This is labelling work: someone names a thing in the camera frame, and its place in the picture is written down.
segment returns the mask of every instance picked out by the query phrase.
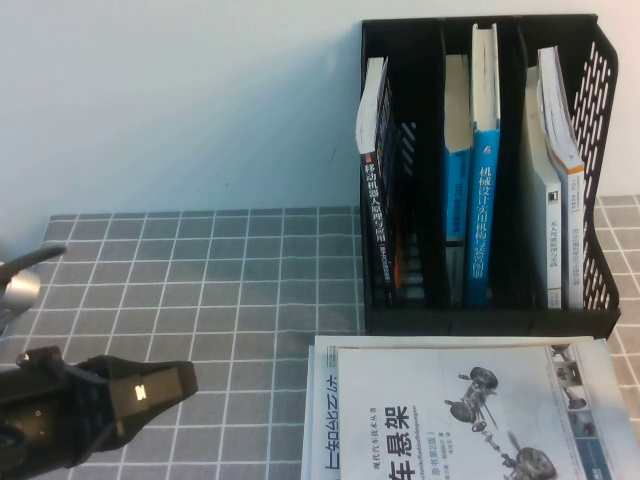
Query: book spine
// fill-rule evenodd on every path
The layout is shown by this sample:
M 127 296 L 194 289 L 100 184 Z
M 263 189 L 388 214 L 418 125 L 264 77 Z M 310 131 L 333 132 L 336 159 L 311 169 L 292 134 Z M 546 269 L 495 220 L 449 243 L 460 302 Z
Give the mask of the book spine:
M 393 249 L 389 238 L 389 218 L 385 206 L 384 184 L 380 172 L 380 163 L 375 152 L 360 156 L 362 175 L 367 192 L 367 207 L 371 220 L 373 244 L 382 272 L 385 303 L 392 306 L 395 299 L 393 279 Z
M 445 149 L 446 240 L 464 242 L 469 193 L 470 150 L 449 152 Z
M 462 304 L 462 290 L 464 285 L 464 277 L 462 275 L 464 268 L 464 246 L 447 245 L 445 256 L 447 275 L 449 277 L 449 301 L 451 306 L 458 307 Z
M 445 245 L 452 306 L 462 304 L 470 161 L 469 149 L 458 152 L 445 149 Z
M 491 224 L 498 165 L 500 131 L 476 131 L 470 169 L 467 230 L 466 301 L 470 307 L 487 303 Z
M 569 174 L 569 308 L 583 308 L 583 275 L 584 268 L 584 171 Z
M 560 184 L 548 187 L 547 201 L 547 307 L 562 308 L 562 208 Z

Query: white wall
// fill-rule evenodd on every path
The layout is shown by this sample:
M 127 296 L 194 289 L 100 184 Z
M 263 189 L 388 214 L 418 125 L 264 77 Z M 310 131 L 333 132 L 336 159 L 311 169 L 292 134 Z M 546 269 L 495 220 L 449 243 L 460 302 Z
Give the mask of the white wall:
M 640 193 L 640 12 L 607 2 L 2 2 L 0 258 L 54 213 L 355 204 L 366 18 L 600 14 L 621 64 L 600 193 Z

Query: black book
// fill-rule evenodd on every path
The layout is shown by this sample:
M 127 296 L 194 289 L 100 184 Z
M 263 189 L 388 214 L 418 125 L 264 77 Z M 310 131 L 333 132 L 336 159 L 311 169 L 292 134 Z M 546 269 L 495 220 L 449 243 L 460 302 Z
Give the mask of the black book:
M 397 131 L 386 58 L 370 58 L 356 120 L 356 143 L 362 162 L 371 232 L 382 272 L 385 302 L 393 306 L 396 294 L 393 185 Z

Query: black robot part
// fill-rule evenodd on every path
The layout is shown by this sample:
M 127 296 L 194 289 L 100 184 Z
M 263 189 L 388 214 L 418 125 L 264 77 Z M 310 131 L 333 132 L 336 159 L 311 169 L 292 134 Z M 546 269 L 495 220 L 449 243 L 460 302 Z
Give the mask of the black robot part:
M 198 390 L 191 362 L 101 355 L 75 366 L 57 347 L 30 350 L 0 373 L 0 480 L 32 478 L 116 450 Z

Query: printed illustration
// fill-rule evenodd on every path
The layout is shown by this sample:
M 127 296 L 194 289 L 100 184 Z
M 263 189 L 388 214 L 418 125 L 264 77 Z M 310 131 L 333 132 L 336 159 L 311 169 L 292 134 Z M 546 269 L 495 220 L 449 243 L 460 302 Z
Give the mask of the printed illustration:
M 553 357 L 553 361 L 564 361 L 570 362 L 573 359 L 569 356 L 569 344 L 565 343 L 562 345 L 551 345 L 551 354 Z
M 576 362 L 558 362 L 555 364 L 555 369 L 560 387 L 582 385 L 582 378 Z
M 495 389 L 498 387 L 498 379 L 493 372 L 482 367 L 473 367 L 469 376 L 458 374 L 458 378 L 470 380 L 471 385 L 469 385 L 464 397 L 459 402 L 445 400 L 444 403 L 450 406 L 449 411 L 456 420 L 470 423 L 472 425 L 471 430 L 474 432 L 482 432 L 487 426 L 482 413 L 483 407 L 493 421 L 486 402 L 488 395 L 495 394 Z
M 580 410 L 587 406 L 586 393 L 583 387 L 562 387 L 565 403 L 569 410 Z
M 589 411 L 570 412 L 569 421 L 571 429 L 576 437 L 596 437 L 596 422 Z
M 513 468 L 509 475 L 505 475 L 505 480 L 551 480 L 556 478 L 556 467 L 546 453 L 537 448 L 520 448 L 518 440 L 513 433 L 509 432 L 509 440 L 518 451 L 513 459 L 506 453 L 502 454 L 505 467 Z
M 551 480 L 556 478 L 556 468 L 542 450 L 533 447 L 520 448 L 515 435 L 509 432 L 509 440 L 516 450 L 515 458 L 512 458 L 508 453 L 503 452 L 502 447 L 494 440 L 494 434 L 487 430 L 483 409 L 498 430 L 498 425 L 487 406 L 487 397 L 497 395 L 498 378 L 495 374 L 486 368 L 473 367 L 468 376 L 458 374 L 458 378 L 468 380 L 471 384 L 460 401 L 445 400 L 445 403 L 449 405 L 449 412 L 456 420 L 470 423 L 471 430 L 480 433 L 484 437 L 484 442 L 500 453 L 502 465 L 512 469 L 511 473 L 503 475 L 504 480 Z M 579 399 L 576 398 L 575 402 L 574 405 L 577 407 L 580 403 Z

